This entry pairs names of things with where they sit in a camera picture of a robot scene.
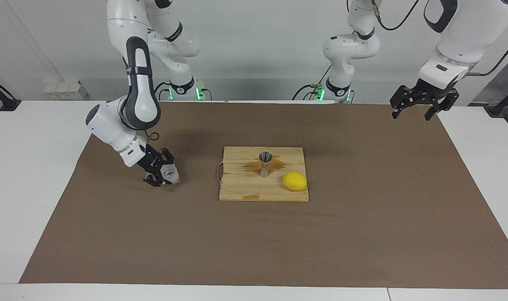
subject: brown table surface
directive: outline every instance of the brown table surface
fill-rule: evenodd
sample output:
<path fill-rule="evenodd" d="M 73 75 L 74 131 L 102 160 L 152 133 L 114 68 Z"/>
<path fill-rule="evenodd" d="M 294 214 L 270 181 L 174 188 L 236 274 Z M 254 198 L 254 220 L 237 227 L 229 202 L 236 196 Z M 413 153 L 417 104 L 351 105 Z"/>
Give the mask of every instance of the brown table surface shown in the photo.
<path fill-rule="evenodd" d="M 437 117 L 162 103 L 153 188 L 92 136 L 21 283 L 508 288 L 508 240 Z M 310 202 L 220 202 L 226 145 L 304 148 Z"/>

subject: table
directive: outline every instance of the table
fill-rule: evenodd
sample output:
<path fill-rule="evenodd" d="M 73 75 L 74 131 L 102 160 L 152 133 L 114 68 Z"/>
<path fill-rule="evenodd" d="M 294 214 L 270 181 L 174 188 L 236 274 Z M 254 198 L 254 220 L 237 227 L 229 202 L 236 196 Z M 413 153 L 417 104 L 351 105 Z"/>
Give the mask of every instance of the table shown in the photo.
<path fill-rule="evenodd" d="M 17 284 L 90 133 L 93 101 L 24 101 L 0 113 L 0 299 L 508 300 L 508 290 Z M 508 125 L 481 108 L 439 115 L 508 238 Z"/>

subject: water stain on wood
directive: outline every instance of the water stain on wood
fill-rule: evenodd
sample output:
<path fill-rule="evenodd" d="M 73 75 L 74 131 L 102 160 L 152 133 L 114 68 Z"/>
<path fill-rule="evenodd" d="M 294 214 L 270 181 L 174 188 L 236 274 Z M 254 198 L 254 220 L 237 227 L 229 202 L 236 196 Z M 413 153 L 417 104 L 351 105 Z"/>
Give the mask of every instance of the water stain on wood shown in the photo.
<path fill-rule="evenodd" d="M 286 167 L 288 164 L 284 163 L 282 160 L 279 159 L 278 155 L 273 156 L 273 160 L 269 162 L 269 165 L 267 165 L 267 169 L 269 169 L 269 173 L 272 173 L 275 170 L 280 170 Z M 241 166 L 242 168 L 250 169 L 254 173 L 259 173 L 262 170 L 262 162 L 256 158 L 253 162 L 248 162 L 247 164 Z"/>
<path fill-rule="evenodd" d="M 259 200 L 259 196 L 251 194 L 250 196 L 243 196 L 243 200 Z"/>

